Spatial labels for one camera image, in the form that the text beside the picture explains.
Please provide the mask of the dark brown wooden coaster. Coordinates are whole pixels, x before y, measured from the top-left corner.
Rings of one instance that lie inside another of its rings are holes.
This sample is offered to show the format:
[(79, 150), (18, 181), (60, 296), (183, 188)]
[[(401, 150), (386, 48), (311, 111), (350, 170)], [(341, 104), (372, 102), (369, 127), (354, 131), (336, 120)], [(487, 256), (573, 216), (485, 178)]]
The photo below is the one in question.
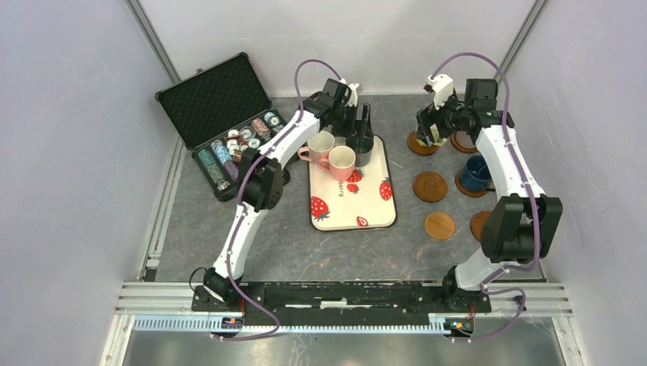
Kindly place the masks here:
[(477, 147), (472, 142), (472, 138), (464, 131), (454, 132), (450, 137), (450, 142), (453, 147), (461, 153), (472, 154), (478, 151)]
[(476, 213), (470, 221), (471, 233), (478, 242), (481, 241), (481, 233), (484, 225), (488, 221), (490, 214), (490, 211), (480, 211)]
[(446, 180), (436, 172), (421, 172), (412, 184), (415, 195), (424, 202), (436, 203), (441, 201), (448, 193), (449, 186)]
[(462, 170), (462, 169), (460, 169), (460, 170), (456, 173), (455, 178), (454, 178), (455, 186), (457, 187), (457, 189), (458, 189), (462, 194), (464, 194), (465, 196), (468, 196), (468, 197), (477, 198), (477, 197), (483, 197), (483, 196), (485, 196), (487, 193), (489, 193), (489, 191), (488, 191), (488, 190), (469, 191), (469, 190), (465, 189), (465, 187), (462, 185), (462, 182), (461, 182), (461, 176), (462, 176), (462, 173), (463, 173), (463, 170)]
[(413, 131), (410, 132), (408, 135), (407, 146), (413, 153), (419, 156), (431, 156), (435, 154), (439, 149), (439, 146), (437, 145), (431, 145), (431, 146), (422, 145), (415, 137), (415, 132)]

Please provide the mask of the pink mug with handle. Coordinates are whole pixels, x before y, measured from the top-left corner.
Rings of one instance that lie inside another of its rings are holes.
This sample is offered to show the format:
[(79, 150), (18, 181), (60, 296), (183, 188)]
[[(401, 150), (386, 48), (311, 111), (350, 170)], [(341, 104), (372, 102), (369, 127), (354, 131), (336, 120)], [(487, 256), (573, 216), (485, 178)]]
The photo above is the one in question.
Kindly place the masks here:
[(328, 157), (335, 147), (335, 136), (325, 130), (320, 131), (307, 141), (306, 146), (298, 150), (301, 160), (317, 164), (321, 158)]

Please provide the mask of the dark green mug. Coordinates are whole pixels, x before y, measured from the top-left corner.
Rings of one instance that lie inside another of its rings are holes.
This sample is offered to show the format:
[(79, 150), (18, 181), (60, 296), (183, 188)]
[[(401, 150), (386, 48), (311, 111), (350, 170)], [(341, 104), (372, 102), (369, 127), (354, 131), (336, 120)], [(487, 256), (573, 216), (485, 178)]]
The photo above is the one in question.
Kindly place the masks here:
[(368, 165), (371, 157), (372, 150), (374, 147), (374, 138), (367, 136), (358, 136), (354, 142), (354, 151), (356, 154), (356, 167), (363, 167)]

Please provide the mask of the light green cup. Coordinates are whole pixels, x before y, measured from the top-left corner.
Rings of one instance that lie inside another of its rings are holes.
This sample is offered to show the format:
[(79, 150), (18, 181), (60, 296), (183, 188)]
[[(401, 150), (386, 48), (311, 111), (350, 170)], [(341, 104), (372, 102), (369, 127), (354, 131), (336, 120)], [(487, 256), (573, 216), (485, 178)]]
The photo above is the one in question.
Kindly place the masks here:
[(443, 137), (441, 135), (437, 125), (435, 124), (430, 127), (430, 135), (434, 146), (443, 146), (448, 140), (447, 137)]

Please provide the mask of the pink cup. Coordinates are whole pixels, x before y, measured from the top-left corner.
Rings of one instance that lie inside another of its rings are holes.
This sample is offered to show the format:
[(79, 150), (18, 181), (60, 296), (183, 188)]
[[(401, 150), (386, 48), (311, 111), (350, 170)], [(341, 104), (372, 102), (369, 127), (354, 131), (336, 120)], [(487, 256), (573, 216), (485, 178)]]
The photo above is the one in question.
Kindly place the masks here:
[(320, 158), (317, 164), (336, 181), (345, 181), (354, 171), (356, 154), (348, 146), (336, 146), (328, 156)]

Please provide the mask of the dark blue mug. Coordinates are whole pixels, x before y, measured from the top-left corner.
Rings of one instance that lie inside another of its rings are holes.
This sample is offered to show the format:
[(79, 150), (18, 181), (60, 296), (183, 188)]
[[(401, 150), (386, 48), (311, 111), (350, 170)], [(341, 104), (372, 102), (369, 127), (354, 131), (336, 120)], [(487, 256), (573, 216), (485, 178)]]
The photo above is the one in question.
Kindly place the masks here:
[(494, 190), (491, 187), (491, 173), (483, 156), (470, 157), (462, 170), (461, 182), (465, 189), (469, 191)]

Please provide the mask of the strawberry pattern white tray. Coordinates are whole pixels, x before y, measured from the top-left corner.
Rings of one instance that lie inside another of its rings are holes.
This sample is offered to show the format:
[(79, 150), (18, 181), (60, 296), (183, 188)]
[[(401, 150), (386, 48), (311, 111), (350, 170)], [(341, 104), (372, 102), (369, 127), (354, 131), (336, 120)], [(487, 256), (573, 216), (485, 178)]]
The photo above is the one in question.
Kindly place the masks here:
[(369, 163), (346, 181), (308, 164), (310, 222), (321, 232), (385, 229), (397, 220), (384, 140), (374, 136)]

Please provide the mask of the black poker chip case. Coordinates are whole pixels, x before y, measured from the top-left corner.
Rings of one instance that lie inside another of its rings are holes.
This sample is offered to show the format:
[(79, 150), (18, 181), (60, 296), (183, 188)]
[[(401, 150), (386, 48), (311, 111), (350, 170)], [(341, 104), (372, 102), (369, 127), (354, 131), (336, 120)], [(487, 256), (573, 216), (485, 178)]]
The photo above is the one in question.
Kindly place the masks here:
[(214, 196), (237, 196), (234, 152), (260, 147), (286, 124), (272, 105), (253, 62), (238, 53), (155, 95)]

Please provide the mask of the light brown wooden coaster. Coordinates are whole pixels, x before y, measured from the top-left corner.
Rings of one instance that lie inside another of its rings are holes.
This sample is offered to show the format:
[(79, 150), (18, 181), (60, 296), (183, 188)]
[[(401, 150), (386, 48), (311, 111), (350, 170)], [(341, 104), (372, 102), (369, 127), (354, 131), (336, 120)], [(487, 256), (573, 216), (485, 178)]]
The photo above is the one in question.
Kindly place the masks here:
[(455, 224), (447, 213), (432, 212), (424, 220), (424, 229), (434, 239), (447, 240), (453, 236)]

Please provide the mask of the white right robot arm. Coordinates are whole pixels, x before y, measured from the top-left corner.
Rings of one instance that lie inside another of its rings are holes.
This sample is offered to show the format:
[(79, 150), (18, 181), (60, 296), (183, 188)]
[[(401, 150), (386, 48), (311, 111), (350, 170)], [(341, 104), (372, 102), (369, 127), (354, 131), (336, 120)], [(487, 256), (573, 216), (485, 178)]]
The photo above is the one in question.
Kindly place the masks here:
[(444, 277), (440, 299), (460, 311), (490, 282), (510, 271), (531, 272), (545, 258), (563, 213), (559, 198), (536, 182), (517, 142), (509, 102), (497, 108), (501, 79), (468, 79), (459, 98), (451, 77), (427, 77), (430, 105), (417, 112), (416, 138), (424, 146), (443, 144), (455, 132), (469, 135), (488, 168), (497, 203), (481, 231), (481, 247)]

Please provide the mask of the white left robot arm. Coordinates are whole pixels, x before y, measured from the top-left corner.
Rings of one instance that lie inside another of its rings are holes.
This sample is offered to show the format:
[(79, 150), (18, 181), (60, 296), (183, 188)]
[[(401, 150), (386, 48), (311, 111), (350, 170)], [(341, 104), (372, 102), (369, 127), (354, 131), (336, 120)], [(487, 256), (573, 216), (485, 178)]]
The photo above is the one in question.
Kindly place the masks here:
[(293, 118), (259, 148), (242, 154), (236, 213), (221, 253), (206, 271), (203, 287), (220, 310), (232, 310), (240, 300), (237, 285), (260, 224), (281, 200), (282, 173), (288, 161), (323, 127), (351, 121), (362, 85), (345, 79), (326, 80), (323, 90), (300, 101)]

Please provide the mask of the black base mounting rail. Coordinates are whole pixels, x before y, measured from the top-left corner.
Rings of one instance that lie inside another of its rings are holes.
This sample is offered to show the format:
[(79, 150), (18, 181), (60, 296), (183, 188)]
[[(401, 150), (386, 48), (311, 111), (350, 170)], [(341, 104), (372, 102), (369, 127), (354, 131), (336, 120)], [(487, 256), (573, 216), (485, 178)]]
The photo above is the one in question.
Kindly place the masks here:
[(239, 310), (245, 326), (422, 326), (434, 314), (490, 313), (488, 295), (422, 281), (248, 282), (218, 300), (195, 288), (192, 311)]

